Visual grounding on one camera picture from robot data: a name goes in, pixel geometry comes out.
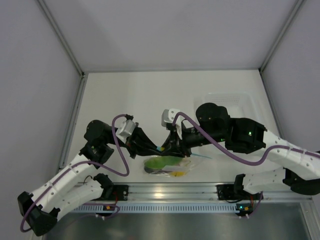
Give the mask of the green fake lettuce leaf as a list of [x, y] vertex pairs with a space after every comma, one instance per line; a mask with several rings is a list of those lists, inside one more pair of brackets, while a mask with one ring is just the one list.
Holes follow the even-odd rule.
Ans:
[[161, 170], [165, 166], [179, 165], [182, 160], [183, 158], [176, 156], [154, 156], [147, 159], [144, 166], [152, 170]]

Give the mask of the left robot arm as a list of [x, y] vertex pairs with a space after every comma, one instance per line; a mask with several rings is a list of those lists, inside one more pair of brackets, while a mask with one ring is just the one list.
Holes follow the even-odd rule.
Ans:
[[91, 121], [84, 138], [86, 144], [68, 165], [39, 188], [18, 196], [21, 232], [32, 231], [38, 237], [43, 236], [64, 215], [82, 204], [109, 199], [113, 194], [113, 182], [106, 174], [97, 174], [79, 190], [74, 186], [99, 169], [127, 177], [130, 168], [122, 149], [126, 149], [131, 158], [160, 156], [165, 152], [165, 148], [156, 146], [127, 114], [116, 116], [111, 124]]

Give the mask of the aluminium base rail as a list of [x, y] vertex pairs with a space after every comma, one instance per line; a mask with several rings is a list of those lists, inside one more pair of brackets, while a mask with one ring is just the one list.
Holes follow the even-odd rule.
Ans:
[[135, 202], [217, 202], [218, 186], [231, 185], [222, 182], [196, 183], [115, 183], [128, 185], [127, 201]]

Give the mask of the clear zip top bag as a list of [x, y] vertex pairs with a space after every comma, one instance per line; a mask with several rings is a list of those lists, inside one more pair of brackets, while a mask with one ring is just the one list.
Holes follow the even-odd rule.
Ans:
[[147, 174], [145, 171], [144, 171], [144, 168], [146, 168], [144, 166], [144, 163], [147, 159], [149, 158], [152, 158], [152, 157], [164, 157], [162, 155], [152, 155], [152, 156], [149, 156], [148, 158], [146, 158], [143, 163], [140, 164], [142, 170], [143, 170], [143, 173], [145, 175], [150, 175], [150, 176], [161, 176], [161, 177], [170, 177], [168, 175], [168, 172], [171, 172], [171, 171], [182, 171], [182, 172], [187, 172], [187, 174], [189, 172], [191, 172], [194, 168], [197, 168], [198, 165], [201, 165], [202, 163], [205, 163], [205, 162], [208, 162], [209, 160], [212, 160], [213, 158], [211, 156], [208, 156], [208, 155], [203, 155], [203, 154], [199, 154], [198, 152], [193, 152], [191, 150], [192, 154], [190, 157], [182, 157], [183, 160], [177, 164], [177, 165], [167, 165], [165, 166], [164, 168], [162, 168], [163, 171], [166, 171], [165, 174], [159, 174], [159, 175], [156, 175], [156, 174]]

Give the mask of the purple fake eggplant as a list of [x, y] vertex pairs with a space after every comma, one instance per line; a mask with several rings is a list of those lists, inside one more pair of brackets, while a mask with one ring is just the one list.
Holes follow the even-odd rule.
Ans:
[[148, 168], [145, 167], [144, 171], [149, 174], [149, 175], [163, 175], [166, 174], [166, 171], [163, 171], [162, 169], [153, 169], [153, 168]]

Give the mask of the clear plastic basket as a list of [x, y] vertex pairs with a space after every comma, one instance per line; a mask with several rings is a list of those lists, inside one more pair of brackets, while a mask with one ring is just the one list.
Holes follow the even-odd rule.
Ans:
[[202, 97], [196, 97], [193, 105], [196, 110], [204, 103], [214, 103], [225, 107], [232, 118], [249, 118], [257, 122], [262, 120], [253, 97], [247, 92], [211, 92]]

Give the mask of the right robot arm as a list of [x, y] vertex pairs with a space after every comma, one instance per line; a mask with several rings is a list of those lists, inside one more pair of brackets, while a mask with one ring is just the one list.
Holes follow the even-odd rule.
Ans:
[[320, 193], [320, 154], [307, 151], [280, 138], [250, 118], [232, 118], [224, 106], [203, 103], [194, 121], [178, 109], [165, 109], [161, 125], [170, 131], [173, 145], [190, 156], [195, 147], [214, 145], [238, 163], [257, 167], [265, 161], [279, 168], [242, 173], [235, 177], [233, 192], [240, 199], [264, 191], [292, 192], [314, 196]]

